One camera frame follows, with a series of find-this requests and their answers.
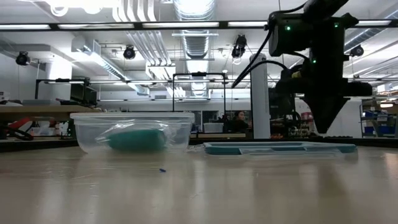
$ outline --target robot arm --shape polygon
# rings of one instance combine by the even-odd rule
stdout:
[[[273,57],[298,55],[295,51],[310,49],[310,57],[299,68],[290,70],[283,67],[281,79],[275,88],[280,94],[304,94],[303,100],[313,113],[319,133],[328,131],[340,109],[349,100],[347,96],[372,95],[370,84],[348,83],[343,78],[343,62],[349,60],[349,55],[344,54],[345,30],[356,25],[358,20],[350,14],[331,16],[347,2],[309,0],[296,8],[304,8],[304,13],[271,13],[266,27],[269,33],[262,45],[269,39],[269,53]],[[233,88],[251,71],[250,66],[236,79]]]

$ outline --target security camera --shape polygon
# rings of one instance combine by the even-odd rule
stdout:
[[[134,59],[136,57],[136,52],[134,51],[134,46],[127,46],[123,53],[125,59]]]
[[[360,56],[363,55],[363,53],[364,53],[364,50],[363,50],[363,48],[361,47],[361,45],[358,45],[358,46],[354,47],[354,48],[351,49],[350,52],[349,52],[349,54],[350,54],[352,57],[354,57],[354,56],[360,57]]]
[[[27,52],[19,52],[17,59],[15,60],[16,63],[20,66],[30,65],[31,59],[27,56]]]
[[[234,48],[232,50],[232,58],[240,58],[243,53],[246,51],[245,46],[247,46],[248,42],[244,35],[238,35],[236,41],[234,43]]]

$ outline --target teal sponge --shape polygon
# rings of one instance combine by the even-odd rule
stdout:
[[[134,130],[111,134],[107,143],[116,151],[155,152],[166,148],[166,137],[156,129]]]

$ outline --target teal object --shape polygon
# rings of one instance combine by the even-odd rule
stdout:
[[[108,136],[108,146],[123,152],[157,152],[166,148],[163,131],[156,129],[134,130]]]
[[[204,143],[205,151],[211,155],[243,154],[320,154],[356,152],[354,144],[323,142],[209,142]]]

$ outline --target black cable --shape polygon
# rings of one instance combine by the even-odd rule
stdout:
[[[10,128],[9,126],[0,124],[0,131],[1,131],[1,130],[8,130],[10,136],[14,136],[15,138],[18,138],[18,139],[20,139],[20,140],[24,140],[24,141],[31,141],[31,140],[33,140],[33,136],[31,136],[31,135],[28,134],[27,132],[21,131],[21,130],[19,130],[19,129]]]
[[[309,60],[309,58],[308,58],[307,56],[302,55],[302,54],[297,53],[297,52],[290,52],[290,53],[286,53],[286,54],[288,54],[288,55],[294,55],[294,56],[299,56],[299,57],[304,58],[304,60]]]
[[[299,7],[295,7],[294,9],[279,10],[279,11],[272,12],[272,13],[270,14],[270,16],[273,16],[274,14],[291,13],[291,12],[298,11],[298,10],[304,8],[305,3],[303,3],[303,4],[302,4],[301,6],[299,6]]]
[[[272,13],[270,14],[270,18],[271,18],[274,14],[279,14],[279,13],[290,13],[290,12],[298,11],[298,10],[302,9],[302,8],[304,7],[304,5],[305,5],[305,3],[302,4],[302,5],[299,6],[299,7],[294,8],[294,9],[280,10],[280,11],[272,12]],[[255,55],[254,58],[250,61],[249,65],[247,65],[246,68],[242,71],[242,73],[237,77],[237,79],[235,80],[235,82],[232,84],[232,87],[231,87],[231,88],[235,88],[235,87],[243,80],[243,78],[248,74],[248,72],[247,72],[248,69],[249,69],[250,66],[254,63],[254,61],[258,58],[258,56],[260,55],[260,53],[261,53],[261,51],[263,50],[263,48],[266,46],[268,40],[269,40],[270,37],[271,37],[271,34],[272,34],[272,31],[273,31],[273,30],[274,30],[273,27],[270,27],[270,29],[269,29],[269,31],[268,31],[268,34],[267,34],[267,37],[266,37],[266,39],[263,41],[263,43],[261,44],[261,46],[260,46],[259,50],[257,51],[256,55]]]
[[[247,70],[250,68],[250,66],[254,63],[255,59],[258,58],[258,56],[260,55],[261,51],[263,50],[264,46],[267,44],[268,40],[270,39],[272,34],[272,30],[268,31],[267,37],[266,39],[263,41],[263,43],[261,44],[259,50],[257,51],[256,55],[254,56],[254,58],[250,61],[249,65],[246,66],[246,68],[242,71],[242,73],[236,78],[235,82],[232,84],[231,88],[235,88],[242,80],[243,78],[248,74]]]
[[[257,68],[259,65],[262,65],[262,64],[264,64],[264,63],[271,63],[271,64],[274,64],[274,65],[278,65],[278,66],[282,67],[283,69],[287,69],[287,67],[286,67],[284,64],[280,63],[280,62],[271,61],[271,60],[263,60],[263,61],[261,61],[261,62],[258,62],[258,63],[255,64],[255,65],[253,65],[251,68],[249,68],[249,70],[247,70],[246,73],[243,74],[243,78],[244,78],[246,75],[248,75],[253,69]]]

